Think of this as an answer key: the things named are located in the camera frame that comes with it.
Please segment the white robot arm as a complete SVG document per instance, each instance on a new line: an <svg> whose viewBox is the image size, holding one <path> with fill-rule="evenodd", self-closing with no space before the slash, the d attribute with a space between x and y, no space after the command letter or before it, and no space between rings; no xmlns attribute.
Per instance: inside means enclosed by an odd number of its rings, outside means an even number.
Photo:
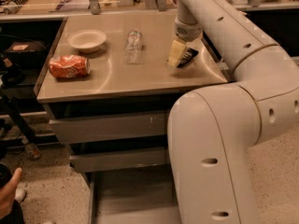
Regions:
<svg viewBox="0 0 299 224"><path fill-rule="evenodd" d="M182 224L259 224L247 150L298 120L299 67L225 0L178 0L179 38L200 27L235 80L189 91L171 109L168 146Z"/></svg>

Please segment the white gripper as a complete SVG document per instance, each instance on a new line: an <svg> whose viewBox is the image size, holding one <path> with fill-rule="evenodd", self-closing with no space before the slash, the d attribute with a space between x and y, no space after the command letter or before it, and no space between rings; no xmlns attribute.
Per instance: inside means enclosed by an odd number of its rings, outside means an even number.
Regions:
<svg viewBox="0 0 299 224"><path fill-rule="evenodd" d="M182 19L176 16L175 34L178 38L173 40L167 60L167 64L173 67L180 64L181 59L187 52L186 42L193 42L194 39L201 38L203 30L194 17Z"/></svg>

